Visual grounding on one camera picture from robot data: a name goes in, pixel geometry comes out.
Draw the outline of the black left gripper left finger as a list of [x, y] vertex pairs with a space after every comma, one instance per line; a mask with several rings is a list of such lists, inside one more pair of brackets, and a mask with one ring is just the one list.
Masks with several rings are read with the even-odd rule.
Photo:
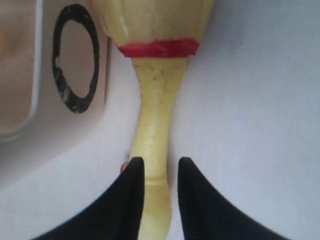
[[37, 239], [136, 240], [139, 236], [144, 197], [144, 161], [141, 157], [134, 157], [91, 205]]

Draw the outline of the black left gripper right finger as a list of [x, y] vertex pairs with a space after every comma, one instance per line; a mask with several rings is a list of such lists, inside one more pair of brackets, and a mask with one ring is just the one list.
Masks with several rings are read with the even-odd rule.
[[177, 195], [187, 240], [317, 240], [320, 167], [299, 159], [229, 161], [217, 177], [182, 157]]

